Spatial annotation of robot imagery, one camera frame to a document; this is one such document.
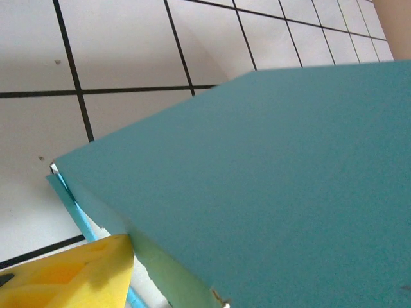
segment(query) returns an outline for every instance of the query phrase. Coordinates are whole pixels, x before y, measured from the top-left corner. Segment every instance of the teal foam board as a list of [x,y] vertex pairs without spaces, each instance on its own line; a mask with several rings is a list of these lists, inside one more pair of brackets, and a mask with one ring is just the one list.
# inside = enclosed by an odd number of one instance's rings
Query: teal foam board
[[56,164],[231,307],[410,307],[410,85],[411,62],[249,73]]

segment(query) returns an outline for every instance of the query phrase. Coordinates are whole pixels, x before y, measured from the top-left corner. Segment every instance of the yellow sponge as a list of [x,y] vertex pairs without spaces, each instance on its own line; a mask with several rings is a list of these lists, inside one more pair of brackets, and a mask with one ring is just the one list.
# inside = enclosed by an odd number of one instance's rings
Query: yellow sponge
[[128,236],[113,235],[0,272],[0,307],[124,307],[132,270]]

